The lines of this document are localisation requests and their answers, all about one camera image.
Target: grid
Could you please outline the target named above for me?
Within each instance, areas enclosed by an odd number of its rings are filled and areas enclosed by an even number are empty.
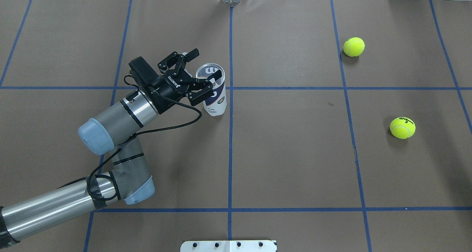
[[[116,97],[116,92],[117,90],[127,90],[127,89],[133,89],[132,87],[124,87],[124,86],[118,86],[118,79],[120,76],[120,67],[121,67],[121,61],[123,58],[123,51],[125,49],[125,41],[126,41],[126,34],[128,30],[128,23],[130,19],[130,14],[132,10],[132,4],[133,0],[129,0],[128,4],[128,14],[126,16],[126,21],[125,21],[125,28],[123,31],[123,37],[121,41],[121,48],[120,48],[120,54],[119,54],[119,59],[118,59],[118,66],[116,70],[116,76],[115,76],[115,81],[113,86],[3,86],[3,82],[5,80],[5,77],[7,75],[8,71],[8,66],[10,64],[10,60],[12,59],[12,56],[15,52],[15,47],[17,45],[18,39],[20,38],[22,28],[24,26],[25,21],[27,20],[27,15],[29,12],[29,9],[31,7],[31,4],[33,3],[34,0],[29,0],[29,3],[27,5],[25,14],[23,16],[21,25],[18,29],[18,33],[15,37],[15,41],[13,43],[12,49],[10,51],[10,54],[7,59],[7,63],[5,65],[5,69],[3,70],[2,77],[0,79],[0,89],[12,89],[12,90],[21,90],[21,89],[41,89],[41,90],[113,90],[112,96],[111,96],[111,102],[110,106],[112,106],[115,103],[115,97]],[[128,209],[114,209],[114,208],[105,208],[103,210],[95,211],[90,214],[89,217],[89,223],[88,223],[88,228],[87,228],[87,233],[86,233],[86,241],[84,244],[84,252],[88,250],[88,245],[89,245],[89,240],[91,236],[91,229],[93,225],[93,217],[95,213],[117,213],[117,212],[145,212],[145,213],[175,213],[175,212],[217,212],[217,213],[227,213],[228,215],[228,239],[232,239],[232,218],[233,218],[233,213],[240,213],[240,212],[349,212],[349,211],[355,211],[355,212],[362,212],[363,218],[364,218],[364,227],[365,227],[365,236],[366,236],[366,242],[367,242],[367,247],[368,251],[372,252],[372,245],[371,245],[371,233],[369,231],[369,222],[368,222],[368,216],[367,212],[376,212],[376,211],[443,211],[443,210],[472,210],[472,207],[469,206],[448,206],[448,207],[367,207],[365,204],[364,200],[364,188],[362,185],[362,178],[361,178],[361,168],[359,166],[359,158],[357,155],[357,147],[356,147],[356,139],[355,139],[355,130],[353,127],[353,120],[351,117],[351,109],[350,109],[350,103],[349,103],[349,91],[356,91],[356,90],[419,90],[419,91],[428,91],[428,90],[445,90],[445,91],[457,91],[457,95],[459,97],[462,109],[464,111],[464,116],[467,120],[467,124],[469,126],[470,132],[472,133],[472,124],[469,118],[469,115],[467,113],[467,108],[465,106],[465,102],[462,98],[461,91],[469,91],[472,90],[472,87],[459,87],[459,84],[457,82],[457,79],[455,77],[455,73],[449,58],[449,55],[447,53],[447,49],[445,47],[441,31],[440,31],[440,26],[438,25],[438,20],[436,18],[435,14],[435,8],[433,5],[433,1],[429,0],[430,2],[430,8],[431,8],[431,13],[433,15],[435,27],[437,29],[437,34],[438,34],[438,39],[441,43],[442,49],[444,51],[444,56],[448,64],[448,68],[450,70],[450,74],[452,76],[452,79],[454,81],[455,87],[359,87],[359,86],[347,86],[346,83],[346,78],[344,76],[344,66],[343,66],[343,61],[341,57],[341,50],[340,50],[340,41],[339,41],[339,35],[337,31],[337,22],[336,22],[336,12],[335,12],[335,6],[333,1],[330,1],[330,6],[331,6],[331,11],[332,11],[332,21],[333,21],[333,27],[334,27],[334,32],[335,32],[335,40],[337,44],[337,54],[339,57],[339,69],[340,69],[340,75],[342,79],[342,87],[236,87],[233,84],[233,11],[234,7],[229,7],[229,87],[226,89],[229,90],[229,97],[230,97],[230,102],[229,102],[229,159],[228,159],[228,171],[229,171],[229,176],[228,176],[228,207],[227,208],[175,208],[175,209],[146,209],[146,208],[128,208]],[[352,146],[354,149],[354,154],[355,154],[355,164],[356,164],[356,170],[357,170],[357,180],[358,180],[358,186],[359,186],[359,193],[360,193],[360,200],[361,200],[361,207],[347,207],[347,208],[339,208],[339,207],[331,207],[331,208],[233,208],[233,106],[234,106],[234,91],[241,91],[241,90],[258,90],[258,91],[264,91],[264,90],[336,90],[336,91],[343,91],[344,93],[344,99],[346,103],[346,108],[347,108],[347,117],[348,117],[348,122],[349,122],[349,129],[350,129],[350,136],[351,136],[351,142]]]

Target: blue tape line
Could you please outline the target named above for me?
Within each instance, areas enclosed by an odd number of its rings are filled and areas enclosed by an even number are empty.
[[[353,144],[353,149],[354,149],[355,165],[357,169],[357,182],[359,185],[359,194],[361,195],[361,205],[362,205],[362,208],[364,209],[362,214],[364,216],[364,227],[365,227],[365,235],[367,238],[367,248],[369,252],[372,252],[371,234],[369,232],[369,222],[367,221],[367,212],[365,210],[364,189],[362,187],[361,168],[359,167],[359,157],[357,156],[357,147],[355,144],[354,128],[353,128],[352,117],[351,117],[351,108],[349,107],[349,97],[347,95],[346,78],[344,77],[343,61],[341,59],[341,49],[339,48],[339,36],[337,34],[336,14],[334,12],[333,0],[330,0],[330,3],[331,3],[331,13],[333,16],[334,34],[336,37],[336,47],[337,47],[337,55],[338,55],[338,60],[339,60],[339,68],[341,70],[341,79],[343,81],[343,87],[344,87],[344,99],[346,100],[347,119],[349,120],[349,128],[351,130],[351,142]]]
[[[115,103],[115,95],[116,95],[117,86],[118,86],[119,70],[121,66],[121,59],[123,58],[123,50],[125,49],[126,33],[128,31],[129,15],[131,13],[132,3],[133,3],[133,0],[129,0],[128,13],[126,15],[126,22],[125,22],[125,30],[123,31],[123,39],[121,39],[121,49],[120,49],[119,58],[118,58],[117,73],[115,75],[115,84],[113,85],[113,94],[111,94],[110,106],[113,106],[113,104]],[[103,159],[104,159],[104,155],[101,155],[100,164],[103,163]],[[92,223],[93,223],[93,212],[91,213],[90,219],[89,219],[89,228],[87,230],[86,243],[84,244],[84,252],[87,252],[87,249],[88,249],[88,242],[90,239],[90,230],[91,230]]]
[[[114,86],[0,86],[0,89],[13,90],[112,90]],[[117,90],[134,90],[133,86],[117,86]],[[339,86],[313,86],[313,87],[264,87],[264,86],[248,86],[248,87],[230,87],[226,90],[344,90]],[[450,91],[457,90],[456,87],[385,87],[385,86],[347,86],[348,90],[419,90],[419,91]],[[460,90],[470,91],[472,87],[459,87]]]
[[[228,240],[232,237],[233,208],[233,7],[229,7],[229,160],[228,160]]]
[[[93,214],[94,214],[94,211],[91,212],[89,216],[89,224],[87,226],[86,241],[84,242],[84,252],[87,252],[88,244],[90,242],[90,233],[91,233],[91,225],[93,223]]]
[[[472,207],[376,207],[367,211],[472,210]]]
[[[21,31],[23,26],[25,25],[25,21],[27,19],[27,15],[29,12],[29,8],[31,7],[32,0],[29,0],[27,9],[25,10],[25,15],[23,15],[23,19],[21,20],[20,28],[18,29],[17,37],[15,37],[15,41],[13,42],[13,46],[10,50],[10,55],[8,55],[7,63],[5,64],[5,69],[3,69],[3,74],[0,79],[0,86],[2,86],[3,81],[5,80],[5,76],[7,75],[8,66],[10,65],[11,58],[13,57],[13,52],[15,52],[15,48],[17,47],[18,39],[20,38]]]
[[[233,212],[335,212],[363,210],[363,208],[233,208]]]
[[[104,208],[94,212],[115,213],[179,213],[179,212],[229,212],[228,208]],[[231,212],[361,212],[361,211],[444,211],[444,210],[472,210],[468,206],[444,207],[347,207],[347,208],[231,208]]]
[[[14,90],[111,90],[113,86],[2,86]]]
[[[455,89],[457,90],[457,95],[459,96],[459,101],[461,102],[462,110],[464,111],[465,119],[467,120],[467,124],[469,124],[469,130],[472,133],[472,124],[469,118],[469,113],[467,113],[467,109],[465,108],[465,103],[464,103],[464,100],[462,99],[462,94],[459,89],[459,84],[457,83],[457,79],[455,77],[454,70],[452,69],[451,61],[449,59],[449,54],[447,54],[447,50],[445,49],[444,41],[441,35],[440,26],[438,24],[438,19],[436,18],[436,12],[434,10],[433,0],[430,0],[430,6],[431,6],[431,12],[433,14],[434,24],[436,25],[436,31],[438,31],[438,37],[440,38],[441,46],[444,51],[445,59],[447,60],[447,65],[449,66],[449,71],[451,72],[452,80],[454,81]]]
[[[348,86],[348,90],[455,90],[454,87],[362,87],[362,86]]]
[[[343,87],[232,87],[233,90],[342,90]]]
[[[170,212],[228,212],[227,208],[175,208],[175,209],[154,209],[154,208],[130,208],[130,209],[110,209],[105,208],[96,212],[143,212],[143,213],[170,213]]]
[[[115,103],[115,95],[116,95],[117,88],[118,88],[118,79],[119,79],[119,71],[120,71],[120,67],[121,67],[121,59],[123,58],[123,51],[125,50],[126,34],[128,32],[128,23],[129,23],[129,16],[131,14],[131,5],[132,4],[133,4],[133,0],[129,0],[128,14],[126,15],[125,30],[123,31],[123,39],[121,39],[121,49],[120,49],[120,52],[119,52],[117,73],[116,73],[116,76],[115,76],[115,84],[113,85],[113,93],[111,94],[110,106],[113,106],[113,104]]]

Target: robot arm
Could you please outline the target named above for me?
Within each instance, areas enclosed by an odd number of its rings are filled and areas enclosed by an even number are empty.
[[[221,71],[196,79],[185,70],[186,62],[198,55],[197,49],[185,55],[173,52],[158,65],[164,75],[158,75],[142,57],[132,60],[130,74],[137,90],[78,131],[93,153],[114,155],[114,169],[10,207],[0,206],[0,248],[118,200],[131,205],[151,197],[155,191],[152,175],[135,133],[185,96],[194,106],[212,95],[209,80],[219,79]]]

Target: gripper logo text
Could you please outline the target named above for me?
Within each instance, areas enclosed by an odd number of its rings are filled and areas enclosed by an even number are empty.
[[[174,84],[176,87],[180,87],[180,84],[177,84],[176,81],[174,81],[174,79],[172,79],[170,76],[167,77],[171,82],[172,84]]]

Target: yellow tennis ball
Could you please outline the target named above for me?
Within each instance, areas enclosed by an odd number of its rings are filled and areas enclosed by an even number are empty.
[[[390,132],[398,139],[407,139],[413,136],[416,130],[414,122],[405,117],[395,118],[390,123]]]
[[[344,42],[344,53],[349,57],[357,57],[364,51],[365,43],[364,40],[359,37],[352,37]]]

